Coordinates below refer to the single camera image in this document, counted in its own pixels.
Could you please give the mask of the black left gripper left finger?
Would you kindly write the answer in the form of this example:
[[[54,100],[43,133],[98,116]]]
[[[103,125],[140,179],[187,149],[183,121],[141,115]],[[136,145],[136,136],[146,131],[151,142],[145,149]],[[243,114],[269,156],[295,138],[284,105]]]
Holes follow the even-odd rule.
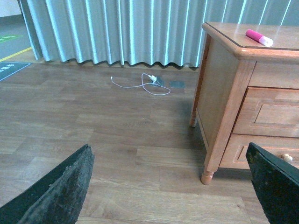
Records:
[[[86,144],[0,209],[2,224],[74,224],[88,192],[94,154]]]

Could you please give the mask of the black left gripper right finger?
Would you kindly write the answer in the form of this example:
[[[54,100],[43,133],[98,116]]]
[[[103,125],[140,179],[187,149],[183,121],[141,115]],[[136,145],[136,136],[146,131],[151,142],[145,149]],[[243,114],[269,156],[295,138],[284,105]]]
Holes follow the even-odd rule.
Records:
[[[299,169],[257,144],[249,143],[246,159],[252,185],[271,224],[299,222]]]

